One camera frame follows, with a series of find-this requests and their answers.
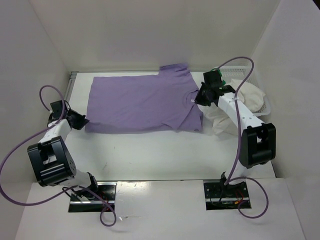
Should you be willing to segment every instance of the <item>lavender t-shirt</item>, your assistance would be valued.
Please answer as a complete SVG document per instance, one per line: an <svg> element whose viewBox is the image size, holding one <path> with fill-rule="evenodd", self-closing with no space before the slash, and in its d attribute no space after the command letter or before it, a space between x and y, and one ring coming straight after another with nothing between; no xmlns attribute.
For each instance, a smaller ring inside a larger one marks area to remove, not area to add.
<svg viewBox="0 0 320 240"><path fill-rule="evenodd" d="M95 77L85 131L201 131L203 113L192 102L198 90L187 64L160 67L158 75Z"/></svg>

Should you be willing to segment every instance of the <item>white basket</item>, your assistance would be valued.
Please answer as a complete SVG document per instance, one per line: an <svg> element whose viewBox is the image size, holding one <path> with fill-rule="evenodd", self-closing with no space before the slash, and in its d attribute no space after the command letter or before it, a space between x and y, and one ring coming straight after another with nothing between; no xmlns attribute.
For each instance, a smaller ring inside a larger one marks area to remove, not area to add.
<svg viewBox="0 0 320 240"><path fill-rule="evenodd" d="M230 83L231 79L237 79L237 80L243 80L248 72L250 71L251 66L223 66L220 68L223 80L226 83ZM253 72L251 73L250 77L247 79L248 83L251 83L261 89L264 90L264 87L259 79L259 74L255 69L253 69ZM269 115L271 112L270 104L267 99L267 96L263 98L263 106L260 108L259 111L254 112L253 114L257 117L259 116L265 116Z"/></svg>

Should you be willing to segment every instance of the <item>white garment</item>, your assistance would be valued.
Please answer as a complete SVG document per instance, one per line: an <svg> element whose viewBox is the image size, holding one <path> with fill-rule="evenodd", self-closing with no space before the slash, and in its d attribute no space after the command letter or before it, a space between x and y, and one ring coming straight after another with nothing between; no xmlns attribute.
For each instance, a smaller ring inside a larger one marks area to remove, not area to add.
<svg viewBox="0 0 320 240"><path fill-rule="evenodd" d="M237 89L241 84L242 80L231 79L230 85L233 89ZM266 94L256 87L255 85L245 82L240 91L238 92L237 98L244 103L244 105L251 111L257 112L261 109L264 104L264 96ZM233 135L238 135L238 128L228 117L228 115L218 108L215 104L211 106L198 105L199 109L203 112L205 118L213 122L213 132L218 135L222 132L226 132Z"/></svg>

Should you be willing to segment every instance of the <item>robotic arm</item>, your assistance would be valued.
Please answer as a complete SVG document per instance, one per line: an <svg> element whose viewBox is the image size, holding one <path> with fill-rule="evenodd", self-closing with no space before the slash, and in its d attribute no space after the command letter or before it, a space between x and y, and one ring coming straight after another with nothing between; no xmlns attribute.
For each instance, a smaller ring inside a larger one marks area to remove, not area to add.
<svg viewBox="0 0 320 240"><path fill-rule="evenodd" d="M229 86L223 86L223 81L217 70L205 72L204 82L194 99L196 104L211 106L214 103L222 109L238 126L236 111L235 90ZM241 148L237 166L232 177L245 177L257 165L266 164L276 156L276 128L272 123L264 123L257 118L241 101L238 101L239 116L241 121ZM226 171L221 176L221 182L225 182L231 171ZM236 187L243 179L232 181L227 187Z"/></svg>
<svg viewBox="0 0 320 240"><path fill-rule="evenodd" d="M89 172L77 170L71 157L65 139L71 129L81 130L89 120L70 107L65 110L63 119L57 123L62 112L62 101L51 103L52 113L48 120L49 129L45 136L37 143L28 147L27 152L38 183L42 186L61 185L66 187L82 186L94 193L100 194L94 176ZM73 191L80 198L93 200L95 197L89 192L75 187Z"/></svg>

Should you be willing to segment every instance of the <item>white table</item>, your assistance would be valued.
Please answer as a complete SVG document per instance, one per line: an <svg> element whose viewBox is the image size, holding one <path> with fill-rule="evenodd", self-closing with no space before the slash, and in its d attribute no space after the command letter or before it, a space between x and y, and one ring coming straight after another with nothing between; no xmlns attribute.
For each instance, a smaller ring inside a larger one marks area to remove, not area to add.
<svg viewBox="0 0 320 240"><path fill-rule="evenodd" d="M86 114L94 77L140 76L157 72L78 73L69 103ZM202 72L193 72L199 86ZM203 122L203 133L158 131L141 134L98 134L73 130L66 145L77 168L97 180L152 181L219 179L233 164L237 138L216 136L212 123ZM251 177L274 178L271 162L258 166Z"/></svg>
<svg viewBox="0 0 320 240"><path fill-rule="evenodd" d="M118 182L113 227L99 221L98 212L68 213L62 195L46 204L24 209L16 240L304 240L286 182L259 179L269 195L269 209L259 219L243 218L237 209L206 210L203 181ZM252 209L257 215L266 200L254 182L247 182ZM58 193L59 187L34 183L27 202ZM112 213L105 213L110 222Z"/></svg>

